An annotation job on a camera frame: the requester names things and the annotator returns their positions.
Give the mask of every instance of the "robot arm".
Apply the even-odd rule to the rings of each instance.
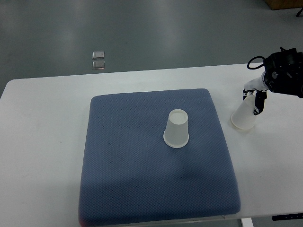
[[[262,58],[263,64],[251,68],[250,63]],[[295,95],[303,98],[303,53],[297,52],[295,48],[273,53],[268,58],[255,57],[251,59],[247,68],[251,70],[265,67],[265,72],[260,78],[253,79],[244,85],[243,99],[247,95],[253,95],[256,91],[254,115],[260,114],[264,109],[264,101],[267,98],[266,91]]]

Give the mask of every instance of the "textured fabric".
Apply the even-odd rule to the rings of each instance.
[[[188,114],[188,144],[163,140],[173,109]],[[226,215],[240,198],[221,125],[206,89],[91,100],[79,221],[82,226]]]

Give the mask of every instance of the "blue foam pad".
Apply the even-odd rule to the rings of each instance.
[[[188,114],[188,144],[163,140],[173,109]],[[206,89],[97,96],[83,159],[82,226],[199,218],[240,210],[224,134]]]

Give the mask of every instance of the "plastic cup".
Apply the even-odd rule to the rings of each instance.
[[[184,110],[175,109],[170,112],[163,138],[172,148],[181,148],[187,144],[188,115]]]
[[[232,114],[231,121],[239,129],[251,129],[255,125],[256,115],[255,96],[247,96],[235,113]]]

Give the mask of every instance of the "black cable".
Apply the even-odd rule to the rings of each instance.
[[[265,58],[262,57],[262,56],[257,56],[257,57],[252,58],[252,59],[247,63],[247,68],[248,68],[249,70],[257,70],[257,69],[260,69],[261,67],[264,66],[264,64],[261,64],[261,65],[255,67],[255,68],[250,67],[251,62],[252,62],[253,60],[257,59],[257,58],[261,58],[261,59],[265,60]]]
[[[300,14],[302,13],[302,11],[303,11],[303,7],[302,7],[302,9],[297,13],[296,17],[299,17]]]

